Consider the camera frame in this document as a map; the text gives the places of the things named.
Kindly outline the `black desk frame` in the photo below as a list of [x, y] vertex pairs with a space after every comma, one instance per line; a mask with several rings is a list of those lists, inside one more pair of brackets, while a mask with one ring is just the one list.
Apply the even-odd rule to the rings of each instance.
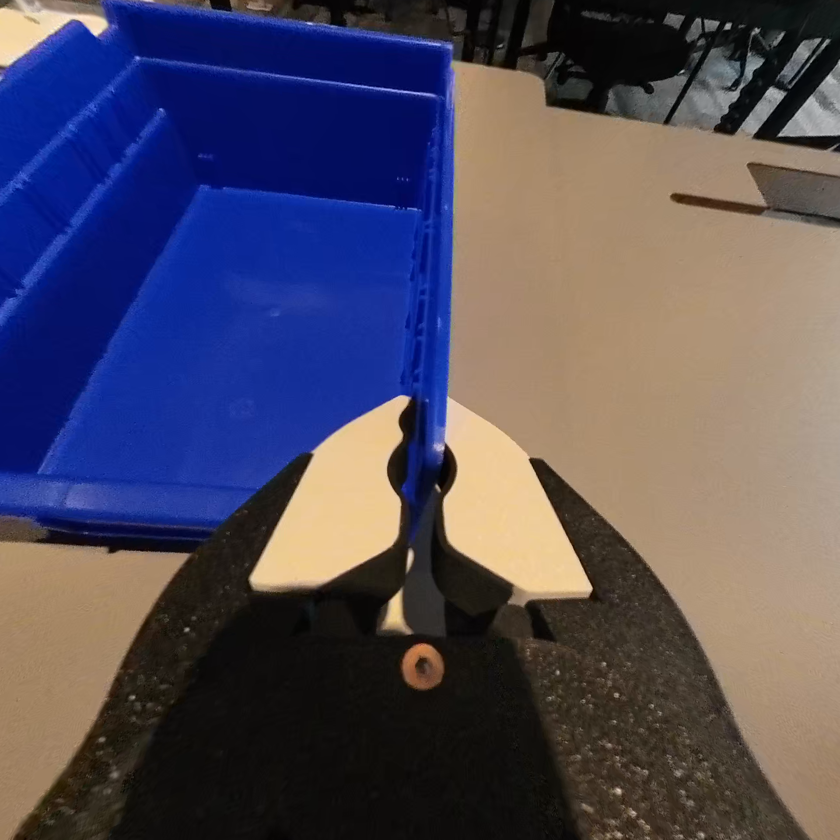
[[776, 139], [838, 68], [838, 2], [737, 5], [683, 17], [689, 64], [664, 125]]

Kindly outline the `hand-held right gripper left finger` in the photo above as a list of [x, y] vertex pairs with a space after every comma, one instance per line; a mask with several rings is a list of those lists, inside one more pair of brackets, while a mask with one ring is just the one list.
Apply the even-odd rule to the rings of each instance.
[[398, 590], [410, 515], [402, 493], [414, 405], [399, 395], [311, 453], [251, 571], [252, 590]]

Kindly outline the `blue plastic bin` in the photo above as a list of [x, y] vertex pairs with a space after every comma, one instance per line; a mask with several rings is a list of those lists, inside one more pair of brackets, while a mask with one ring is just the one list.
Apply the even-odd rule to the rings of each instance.
[[198, 540], [394, 397], [444, 456], [450, 42], [103, 2], [2, 74], [1, 509]]

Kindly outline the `black office chair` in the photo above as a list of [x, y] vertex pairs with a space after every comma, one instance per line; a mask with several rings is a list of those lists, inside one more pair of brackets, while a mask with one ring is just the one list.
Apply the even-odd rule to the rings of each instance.
[[593, 16], [579, 2], [556, 2], [549, 16], [550, 44], [591, 83], [576, 109], [604, 113], [615, 87], [655, 92], [655, 83], [677, 77], [690, 58], [677, 28], [645, 17]]

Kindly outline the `grey slot cover flap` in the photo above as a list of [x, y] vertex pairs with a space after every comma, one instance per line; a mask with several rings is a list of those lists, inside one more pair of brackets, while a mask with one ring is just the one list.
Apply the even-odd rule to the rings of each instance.
[[839, 176], [750, 162], [749, 173], [769, 210], [839, 222]]

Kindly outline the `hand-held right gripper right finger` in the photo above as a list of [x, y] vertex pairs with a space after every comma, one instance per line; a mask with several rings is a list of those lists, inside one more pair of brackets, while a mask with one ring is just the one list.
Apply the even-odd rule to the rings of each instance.
[[452, 398], [436, 493], [432, 576], [447, 606], [492, 614], [592, 595], [528, 454]]

